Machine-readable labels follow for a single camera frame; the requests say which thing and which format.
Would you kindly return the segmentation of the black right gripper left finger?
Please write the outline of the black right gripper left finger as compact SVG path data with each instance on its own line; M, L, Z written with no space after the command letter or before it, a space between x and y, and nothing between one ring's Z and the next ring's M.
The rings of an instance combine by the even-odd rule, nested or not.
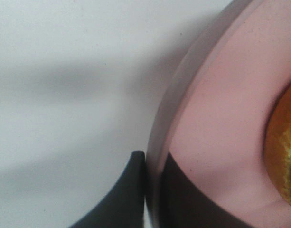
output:
M145 154L133 151L108 194L73 228L142 228L145 196Z

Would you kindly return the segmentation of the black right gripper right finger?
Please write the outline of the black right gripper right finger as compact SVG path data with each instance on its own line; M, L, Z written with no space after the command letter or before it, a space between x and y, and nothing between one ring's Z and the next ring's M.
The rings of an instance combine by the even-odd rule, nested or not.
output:
M186 177L169 154L161 177L162 228L219 228L218 207Z

